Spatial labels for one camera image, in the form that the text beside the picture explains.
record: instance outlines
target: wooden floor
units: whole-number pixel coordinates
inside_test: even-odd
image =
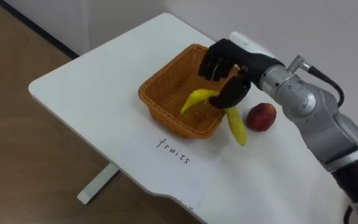
[[[107,161],[27,91],[32,80],[69,61],[0,8],[0,224],[198,223],[123,174],[91,204],[77,201]]]

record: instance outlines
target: white wall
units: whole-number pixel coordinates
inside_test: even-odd
[[[5,0],[81,55],[90,49],[88,0]]]
[[[161,12],[171,12],[214,40],[236,30],[285,64],[302,54],[340,84],[341,111],[358,124],[358,1],[161,0],[89,2],[91,48]],[[334,91],[309,75],[305,80]]]

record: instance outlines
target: table leg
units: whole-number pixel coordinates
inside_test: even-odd
[[[86,205],[119,169],[112,163],[106,166],[77,196]]]

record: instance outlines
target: yellow banana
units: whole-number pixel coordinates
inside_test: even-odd
[[[226,109],[227,121],[229,122],[231,133],[240,146],[244,146],[247,141],[247,131],[241,116],[235,106]]]
[[[191,106],[206,101],[210,96],[218,96],[218,95],[219,92],[215,90],[203,90],[203,89],[195,90],[187,98],[185,105],[180,110],[180,113],[183,114]]]
[[[189,95],[185,105],[180,110],[183,114],[188,108],[198,103],[206,101],[210,96],[218,96],[219,92],[214,90],[195,90]],[[236,141],[240,146],[244,146],[247,141],[247,131],[244,123],[242,122],[241,116],[236,107],[226,109],[227,121],[229,122],[231,133],[233,134]]]

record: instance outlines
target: robotic arm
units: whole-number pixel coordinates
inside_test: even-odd
[[[234,65],[241,68],[238,75],[209,102],[217,108],[235,106],[246,96],[251,82],[266,92],[298,127],[308,149],[336,179],[358,213],[358,127],[338,110],[344,99],[340,87],[300,56],[285,68],[271,55],[248,52],[227,39],[208,49],[199,74],[219,81],[227,78]],[[331,84],[339,92],[339,103],[328,91],[297,76],[299,68]]]

